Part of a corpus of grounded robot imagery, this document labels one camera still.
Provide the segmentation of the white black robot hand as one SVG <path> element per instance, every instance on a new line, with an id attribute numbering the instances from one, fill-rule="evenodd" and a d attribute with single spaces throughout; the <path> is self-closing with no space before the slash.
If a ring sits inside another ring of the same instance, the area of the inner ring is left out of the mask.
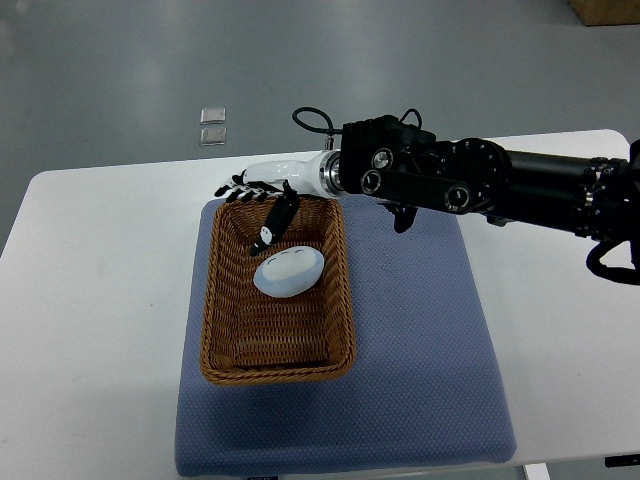
<path id="1" fill-rule="evenodd" d="M 340 197 L 343 195 L 338 170 L 339 151 L 321 151 L 309 160 L 276 160 L 250 165 L 244 173 L 231 176 L 233 183 L 245 185 L 266 184 L 279 190 L 253 189 L 243 185 L 224 184 L 215 196 L 228 196 L 227 202 L 250 200 L 264 202 L 279 196 L 269 211 L 256 241 L 250 248 L 254 257 L 278 243 L 294 220 L 300 207 L 300 195 L 316 197 Z"/>

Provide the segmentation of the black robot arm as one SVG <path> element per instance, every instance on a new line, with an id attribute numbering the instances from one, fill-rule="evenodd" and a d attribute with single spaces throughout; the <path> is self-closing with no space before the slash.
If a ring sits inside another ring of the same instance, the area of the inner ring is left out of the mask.
<path id="1" fill-rule="evenodd" d="M 594 241 L 586 258 L 592 274 L 639 281 L 637 144 L 625 159 L 509 151 L 479 138 L 440 141 L 391 115 L 322 132 L 326 148 L 313 159 L 252 165 L 218 188 L 230 202 L 274 199 L 253 254 L 283 237 L 303 197 L 362 194 L 392 213 L 400 233 L 421 208 L 571 232 Z"/>

